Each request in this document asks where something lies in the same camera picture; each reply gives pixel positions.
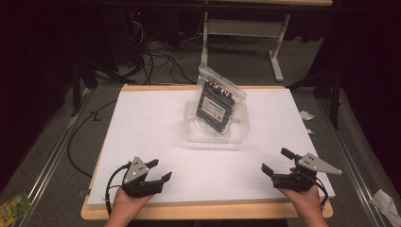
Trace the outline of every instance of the metal gripper jaw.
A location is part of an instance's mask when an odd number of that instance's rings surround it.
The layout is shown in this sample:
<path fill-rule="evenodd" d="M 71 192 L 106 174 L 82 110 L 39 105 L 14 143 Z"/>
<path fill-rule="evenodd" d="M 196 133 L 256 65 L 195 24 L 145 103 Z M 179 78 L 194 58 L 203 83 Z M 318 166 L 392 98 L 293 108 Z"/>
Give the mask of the metal gripper jaw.
<path fill-rule="evenodd" d="M 282 148 L 281 153 L 290 160 L 294 160 L 297 170 L 289 174 L 276 174 L 271 168 L 262 163 L 262 171 L 271 177 L 275 188 L 291 189 L 298 192 L 307 191 L 313 186 L 317 172 L 341 174 L 341 170 L 336 169 L 313 154 L 308 153 L 305 156 L 300 156 L 286 148 Z"/>
<path fill-rule="evenodd" d="M 149 170 L 157 166 L 158 163 L 159 160 L 155 159 L 145 164 L 139 157 L 135 157 L 124 176 L 121 188 L 123 188 L 128 196 L 134 198 L 142 198 L 161 193 L 163 190 L 163 184 L 170 180 L 172 172 L 167 173 L 161 180 L 152 182 L 145 181 Z"/>

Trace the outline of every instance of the aluminum rail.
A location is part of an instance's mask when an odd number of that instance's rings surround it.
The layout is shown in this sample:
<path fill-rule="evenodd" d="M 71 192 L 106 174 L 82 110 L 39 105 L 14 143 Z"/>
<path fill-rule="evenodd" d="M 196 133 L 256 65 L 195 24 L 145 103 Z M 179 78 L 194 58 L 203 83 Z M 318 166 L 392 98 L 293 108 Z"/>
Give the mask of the aluminum rail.
<path fill-rule="evenodd" d="M 346 147 L 345 142 L 341 136 L 339 130 L 336 130 L 334 125 L 330 120 L 330 113 L 327 106 L 327 103 L 322 98 L 317 98 L 318 106 L 325 113 L 325 120 L 327 125 L 330 126 L 330 130 L 333 132 L 333 135 L 337 141 L 337 144 L 340 147 L 340 155 L 342 161 L 345 164 L 346 171 L 351 179 L 352 184 L 357 192 L 357 196 L 359 197 L 360 203 L 362 204 L 366 216 L 374 227 L 386 227 L 386 222 L 383 219 L 383 216 L 380 214 L 379 210 L 371 205 L 369 201 L 372 199 L 372 192 L 369 189 L 368 185 L 363 181 L 362 176 L 357 170 L 357 165 L 354 162 L 354 159 L 351 155 L 350 150 Z"/>
<path fill-rule="evenodd" d="M 87 105 L 89 99 L 92 97 L 94 91 L 89 89 L 85 89 L 83 92 L 84 101 L 81 108 L 78 110 L 75 116 L 72 116 L 64 131 L 61 134 L 61 137 L 57 143 L 57 145 L 53 148 L 53 152 L 51 153 L 47 163 L 44 166 L 39 178 L 36 183 L 33 185 L 32 189 L 28 193 L 29 200 L 32 203 L 32 209 L 28 212 L 23 218 L 15 221 L 12 226 L 13 227 L 22 227 L 28 226 L 30 218 L 32 217 L 36 207 L 38 206 L 39 201 L 41 200 L 42 195 L 44 194 L 47 185 L 49 184 L 53 173 L 56 171 L 57 166 L 59 165 L 60 159 L 62 155 L 65 153 L 65 145 L 68 142 L 71 134 L 77 124 L 77 121 L 84 109 L 84 106 Z"/>

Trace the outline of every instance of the gray carpet floor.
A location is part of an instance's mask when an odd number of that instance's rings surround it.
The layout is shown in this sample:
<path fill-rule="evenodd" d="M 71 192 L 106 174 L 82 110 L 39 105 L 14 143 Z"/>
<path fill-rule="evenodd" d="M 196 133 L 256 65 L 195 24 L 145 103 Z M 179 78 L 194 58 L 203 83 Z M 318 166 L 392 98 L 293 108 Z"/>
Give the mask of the gray carpet floor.
<path fill-rule="evenodd" d="M 298 39 L 283 43 L 278 57 L 285 78 L 282 83 L 274 80 L 267 58 L 267 51 L 273 46 L 272 40 L 236 38 L 225 48 L 222 48 L 226 45 L 224 41 L 211 41 L 208 66 L 238 85 L 288 86 L 306 75 L 320 44 L 321 42 L 303 44 Z M 191 80 L 197 80 L 198 65 L 201 60 L 199 43 L 185 43 L 179 49 L 168 44 L 153 44 L 150 50 L 154 55 L 154 67 L 150 78 L 152 84 L 186 81 L 179 67 L 172 61 L 167 61 L 163 57 L 155 58 L 161 53 L 173 56 L 183 69 L 185 76 Z M 145 56 L 145 59 L 147 72 L 150 72 L 149 56 Z M 125 70 L 127 68 L 121 65 L 121 71 Z M 141 71 L 132 78 L 136 79 L 138 84 L 142 84 L 147 76 L 144 71 Z M 65 94 L 66 103 L 48 120 L 30 153 L 0 195 L 0 201 L 4 202 L 20 191 L 29 193 L 32 188 L 37 187 L 35 183 L 41 177 L 41 173 L 47 173 L 48 181 L 42 184 L 43 190 L 35 191 L 37 194 L 31 195 L 37 198 L 34 210 L 25 220 L 17 223 L 17 226 L 102 226 L 104 224 L 104 220 L 85 220 L 80 216 L 84 192 L 91 179 L 79 173 L 71 165 L 67 148 L 70 149 L 74 163 L 92 174 L 115 103 L 97 114 L 96 118 L 100 120 L 93 121 L 90 118 L 87 122 L 83 122 L 91 115 L 90 112 L 117 99 L 122 85 L 112 80 L 100 79 L 97 89 L 85 92 L 83 100 L 86 102 L 79 117 L 71 117 L 74 111 L 72 91 Z M 294 91 L 294 100 L 299 111 L 316 115 L 311 121 L 306 121 L 305 126 L 314 131 L 310 134 L 310 138 L 319 156 L 344 172 L 340 177 L 329 175 L 337 196 L 331 200 L 334 216 L 328 218 L 327 222 L 331 226 L 391 226 L 372 205 L 366 205 L 366 201 L 381 188 L 394 198 L 395 205 L 400 210 L 399 195 L 364 138 L 346 95 L 341 93 L 340 96 L 340 129 L 335 130 L 327 120 L 325 104 L 328 99 L 315 98 L 311 93 L 312 90 L 313 88 L 301 88 Z M 65 129 L 68 129 L 75 121 L 74 129 L 83 124 L 68 146 L 68 141 L 60 142 L 60 138 L 65 133 Z M 54 171 L 44 172 L 46 162 L 54 157 L 57 148 L 61 150 L 61 153 L 55 158 L 57 162 L 55 162 Z M 267 222 L 255 222 L 254 226 L 267 226 L 266 224 Z M 288 220 L 288 226 L 296 227 L 303 224 L 294 218 Z"/>

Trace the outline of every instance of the black circuit board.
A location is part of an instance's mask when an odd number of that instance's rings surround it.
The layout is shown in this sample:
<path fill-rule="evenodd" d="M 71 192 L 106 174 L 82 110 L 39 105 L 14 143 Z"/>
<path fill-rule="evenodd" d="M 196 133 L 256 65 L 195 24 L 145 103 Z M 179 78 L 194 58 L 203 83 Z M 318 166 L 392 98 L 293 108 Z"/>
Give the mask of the black circuit board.
<path fill-rule="evenodd" d="M 233 116 L 233 94 L 212 80 L 205 81 L 200 95 L 197 116 L 218 133 L 224 132 Z"/>

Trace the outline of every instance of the white desk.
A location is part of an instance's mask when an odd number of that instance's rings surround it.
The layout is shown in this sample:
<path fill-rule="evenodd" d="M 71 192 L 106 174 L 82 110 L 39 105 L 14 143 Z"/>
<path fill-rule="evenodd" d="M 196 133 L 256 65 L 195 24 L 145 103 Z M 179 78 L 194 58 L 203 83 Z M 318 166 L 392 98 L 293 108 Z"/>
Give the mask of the white desk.
<path fill-rule="evenodd" d="M 174 90 L 141 91 L 158 88 Z M 122 89 L 91 183 L 91 195 L 82 208 L 84 218 L 107 218 L 103 204 L 107 181 L 135 155 L 144 162 L 160 160 L 147 181 L 173 172 L 162 194 L 154 196 L 138 218 L 296 217 L 291 203 L 260 169 L 263 162 L 277 173 L 288 173 L 293 163 L 280 154 L 281 148 L 301 155 L 316 154 L 290 92 L 266 87 L 245 90 L 250 132 L 241 145 L 226 146 L 184 140 L 183 108 L 192 100 L 191 89 L 194 87 Z M 326 175 L 319 174 L 319 178 L 333 197 Z M 121 184 L 121 180 L 122 173 L 116 175 L 113 184 Z M 323 213 L 332 215 L 330 203 Z"/>
<path fill-rule="evenodd" d="M 205 2 L 280 4 L 317 7 L 331 6 L 333 3 L 332 0 L 206 0 Z M 203 46 L 200 62 L 207 65 L 207 38 L 210 34 L 275 38 L 276 45 L 273 50 L 269 50 L 269 59 L 276 81 L 282 82 L 284 78 L 277 60 L 277 56 L 281 47 L 281 43 L 283 42 L 284 35 L 286 34 L 288 21 L 289 14 L 284 16 L 282 22 L 258 22 L 209 19 L 209 13 L 205 12 L 203 16 Z"/>

